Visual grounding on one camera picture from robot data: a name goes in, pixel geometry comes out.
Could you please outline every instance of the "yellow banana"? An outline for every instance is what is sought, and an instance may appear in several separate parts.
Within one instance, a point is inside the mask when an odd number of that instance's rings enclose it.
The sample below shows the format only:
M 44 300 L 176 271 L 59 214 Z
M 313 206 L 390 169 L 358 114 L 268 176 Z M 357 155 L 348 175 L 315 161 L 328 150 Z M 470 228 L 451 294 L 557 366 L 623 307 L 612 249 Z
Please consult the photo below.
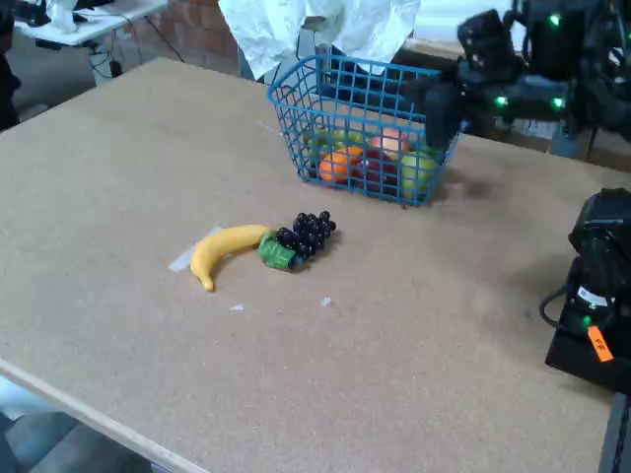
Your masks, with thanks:
M 195 247 L 190 258 L 190 270 L 206 291 L 213 291 L 215 286 L 210 272 L 217 261 L 228 253 L 258 244 L 268 232 L 272 232 L 272 229 L 264 225 L 243 225 L 209 235 Z

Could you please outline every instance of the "paper scrap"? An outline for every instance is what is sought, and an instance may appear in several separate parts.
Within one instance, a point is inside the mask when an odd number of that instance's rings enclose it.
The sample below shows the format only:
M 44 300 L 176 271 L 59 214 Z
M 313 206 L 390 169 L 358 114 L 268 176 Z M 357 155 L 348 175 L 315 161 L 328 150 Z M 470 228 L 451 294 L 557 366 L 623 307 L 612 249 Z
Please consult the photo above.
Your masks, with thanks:
M 208 237 L 209 235 L 213 235 L 216 234 L 217 232 L 220 232 L 221 230 L 223 230 L 222 227 L 215 227 L 213 230 L 211 230 L 210 232 L 208 232 L 208 234 L 206 234 L 204 236 L 204 238 Z M 171 269 L 174 273 L 177 273 L 179 271 L 181 271 L 184 268 L 187 268 L 190 265 L 190 258 L 193 255 L 193 251 L 195 251 L 195 248 L 197 247 L 197 245 L 204 239 L 202 238 L 200 241 L 198 241 L 196 244 L 194 244 L 191 248 L 189 248 L 187 251 L 185 251 L 184 253 L 182 253 L 180 256 L 178 256 L 176 259 L 174 259 L 171 264 L 169 265 L 169 269 Z

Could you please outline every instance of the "led light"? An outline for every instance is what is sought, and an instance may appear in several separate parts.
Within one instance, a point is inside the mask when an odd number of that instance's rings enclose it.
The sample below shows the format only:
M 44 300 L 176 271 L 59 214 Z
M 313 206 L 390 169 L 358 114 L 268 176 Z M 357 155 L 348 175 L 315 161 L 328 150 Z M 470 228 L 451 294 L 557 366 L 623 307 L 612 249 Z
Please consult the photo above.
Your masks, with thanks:
M 494 100 L 495 106 L 498 108 L 503 108 L 509 104 L 509 99 L 506 96 L 498 96 Z
M 558 111 L 562 108 L 565 108 L 565 99 L 555 97 L 554 99 L 550 101 L 550 105 L 552 106 L 552 108 Z
M 559 25 L 561 24 L 561 15 L 558 14 L 554 14 L 554 15 L 550 15 L 548 17 L 548 22 L 550 23 L 550 25 L 552 25 L 554 28 L 558 28 Z

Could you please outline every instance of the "blue basket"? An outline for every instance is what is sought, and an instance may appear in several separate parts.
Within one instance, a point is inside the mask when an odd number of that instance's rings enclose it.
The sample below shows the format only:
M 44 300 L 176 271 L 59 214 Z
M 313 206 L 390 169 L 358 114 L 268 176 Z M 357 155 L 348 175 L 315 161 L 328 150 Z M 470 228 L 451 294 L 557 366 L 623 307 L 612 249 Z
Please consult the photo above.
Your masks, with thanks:
M 377 75 L 379 67 L 385 69 Z M 399 91 L 435 73 L 335 55 L 298 62 L 268 93 L 298 176 L 401 204 L 427 204 L 457 137 L 446 149 L 431 149 L 425 116 Z

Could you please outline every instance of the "white desk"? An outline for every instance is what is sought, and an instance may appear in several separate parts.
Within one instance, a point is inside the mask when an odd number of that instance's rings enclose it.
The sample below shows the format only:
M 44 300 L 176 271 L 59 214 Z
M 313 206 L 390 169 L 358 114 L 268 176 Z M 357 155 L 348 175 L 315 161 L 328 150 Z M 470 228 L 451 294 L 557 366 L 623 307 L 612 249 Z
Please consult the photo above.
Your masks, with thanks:
M 24 22 L 16 22 L 16 28 L 34 39 L 57 42 L 67 46 L 82 46 L 87 41 L 93 43 L 90 62 L 93 67 L 95 81 L 101 84 L 109 76 L 107 49 L 103 45 L 103 37 L 129 22 L 165 10 L 168 0 L 116 0 L 112 4 L 79 10 L 77 13 L 88 19 L 88 22 L 77 25 L 73 33 L 64 33 L 52 24 L 32 28 Z

